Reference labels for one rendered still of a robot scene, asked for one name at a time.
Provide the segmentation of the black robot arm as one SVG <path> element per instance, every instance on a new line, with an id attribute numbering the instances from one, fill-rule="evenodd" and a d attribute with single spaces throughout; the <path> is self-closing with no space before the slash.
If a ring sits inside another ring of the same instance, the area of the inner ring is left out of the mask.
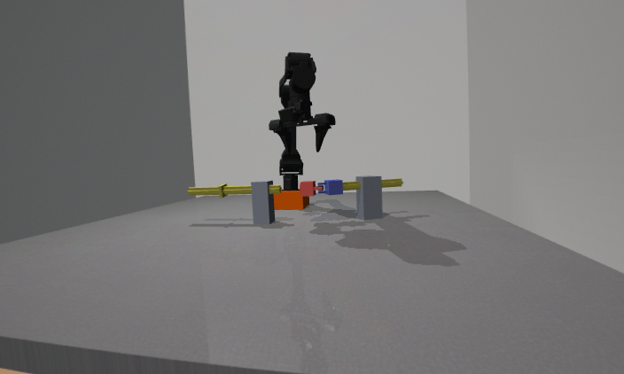
<path id="1" fill-rule="evenodd" d="M 281 122 L 295 121 L 301 116 L 308 117 L 302 100 L 294 105 L 288 101 L 294 96 L 310 97 L 309 90 L 316 81 L 315 73 L 316 64 L 310 53 L 288 52 L 285 56 L 285 75 L 279 81 L 279 97 L 285 108 L 278 111 Z M 289 84 L 284 85 L 286 80 L 290 80 Z M 290 127 L 288 131 L 291 131 L 291 154 L 285 149 L 281 155 L 279 175 L 284 176 L 284 189 L 281 191 L 299 191 L 298 175 L 303 175 L 303 162 L 296 149 L 296 127 Z M 282 174 L 282 172 L 299 173 Z"/>

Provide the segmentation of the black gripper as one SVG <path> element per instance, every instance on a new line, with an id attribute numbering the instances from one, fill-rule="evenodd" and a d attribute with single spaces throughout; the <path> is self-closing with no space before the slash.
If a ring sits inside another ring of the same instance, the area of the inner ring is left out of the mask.
<path id="1" fill-rule="evenodd" d="M 291 131 L 288 131 L 288 129 L 290 127 L 299 127 L 299 126 L 317 124 L 317 126 L 314 126 L 314 128 L 316 131 L 316 152 L 319 152 L 328 129 L 332 128 L 330 127 L 331 125 L 336 125 L 335 117 L 329 113 L 319 113 L 319 114 L 316 114 L 315 117 L 313 118 L 313 116 L 311 116 L 311 110 L 310 110 L 310 106 L 312 105 L 312 102 L 310 101 L 309 96 L 290 97 L 290 101 L 288 101 L 288 103 L 292 102 L 292 105 L 294 105 L 295 103 L 298 103 L 298 101 L 300 100 L 302 100 L 304 105 L 306 106 L 307 115 L 308 115 L 307 118 L 302 118 L 301 116 L 295 121 L 285 121 L 285 122 L 281 122 L 280 119 L 272 120 L 269 122 L 269 130 L 273 130 L 274 133 L 277 133 L 280 136 L 287 153 L 291 154 Z M 307 121 L 307 122 L 303 122 L 303 121 Z"/>

